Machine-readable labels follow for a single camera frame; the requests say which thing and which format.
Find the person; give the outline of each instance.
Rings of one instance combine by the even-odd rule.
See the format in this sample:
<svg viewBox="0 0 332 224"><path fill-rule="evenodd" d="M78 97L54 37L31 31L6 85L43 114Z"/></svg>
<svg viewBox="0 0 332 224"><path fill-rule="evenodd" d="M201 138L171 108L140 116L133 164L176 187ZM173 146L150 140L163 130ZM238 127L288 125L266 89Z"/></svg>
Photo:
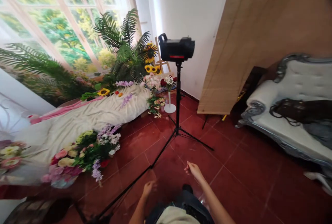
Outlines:
<svg viewBox="0 0 332 224"><path fill-rule="evenodd" d="M222 206L218 198L215 196L211 187L203 177L199 167L196 164L187 161L184 169L187 175L193 175L199 185L202 187L206 197L206 201L210 207L211 214L217 224L235 224L232 217ZM144 207L150 193L156 190L155 181L145 184L142 196L133 213L129 224L199 224L214 223L209 211L201 204L201 202L193 195L190 185L184 184L182 193L177 197L175 202L168 206L158 205L144 220Z"/></svg>

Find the hand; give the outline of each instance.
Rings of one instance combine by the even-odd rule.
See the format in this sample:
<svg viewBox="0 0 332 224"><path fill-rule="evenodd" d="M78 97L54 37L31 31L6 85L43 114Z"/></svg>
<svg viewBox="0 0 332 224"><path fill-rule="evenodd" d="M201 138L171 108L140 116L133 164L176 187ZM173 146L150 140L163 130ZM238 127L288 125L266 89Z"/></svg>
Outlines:
<svg viewBox="0 0 332 224"><path fill-rule="evenodd" d="M194 163L187 161L187 167L184 168L184 171L187 175L192 174L199 183L202 183L205 180L200 168Z"/></svg>
<svg viewBox="0 0 332 224"><path fill-rule="evenodd" d="M156 181L150 181L147 182L144 185L144 189L143 189L143 193L142 193L142 197L148 198L148 196L150 195L151 191L156 191L157 189L157 184Z"/></svg>

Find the flower stand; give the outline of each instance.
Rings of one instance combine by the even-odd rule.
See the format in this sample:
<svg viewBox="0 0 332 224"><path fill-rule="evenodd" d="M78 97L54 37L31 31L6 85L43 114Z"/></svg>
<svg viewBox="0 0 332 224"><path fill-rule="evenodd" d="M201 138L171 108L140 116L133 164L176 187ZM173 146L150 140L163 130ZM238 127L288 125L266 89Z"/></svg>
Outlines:
<svg viewBox="0 0 332 224"><path fill-rule="evenodd" d="M170 103L170 91L168 92L168 104L164 106L164 111L169 114L176 111L176 106Z"/></svg>

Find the red label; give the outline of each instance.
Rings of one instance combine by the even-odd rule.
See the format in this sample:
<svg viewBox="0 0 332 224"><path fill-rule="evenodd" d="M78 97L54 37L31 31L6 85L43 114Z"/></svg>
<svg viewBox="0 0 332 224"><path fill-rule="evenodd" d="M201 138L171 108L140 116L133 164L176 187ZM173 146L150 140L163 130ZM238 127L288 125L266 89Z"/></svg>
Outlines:
<svg viewBox="0 0 332 224"><path fill-rule="evenodd" d="M170 55L170 58L176 58L176 59L184 59L184 56L182 55Z"/></svg>

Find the black bag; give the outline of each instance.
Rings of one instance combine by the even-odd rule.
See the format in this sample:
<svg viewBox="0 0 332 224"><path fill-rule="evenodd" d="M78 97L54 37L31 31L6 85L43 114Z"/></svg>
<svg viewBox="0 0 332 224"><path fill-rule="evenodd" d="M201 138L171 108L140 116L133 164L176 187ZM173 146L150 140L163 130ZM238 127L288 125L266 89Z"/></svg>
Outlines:
<svg viewBox="0 0 332 224"><path fill-rule="evenodd" d="M332 101L283 99L271 106L270 114L276 118L285 118L292 126L299 126L301 123L309 124L322 120L331 120Z"/></svg>

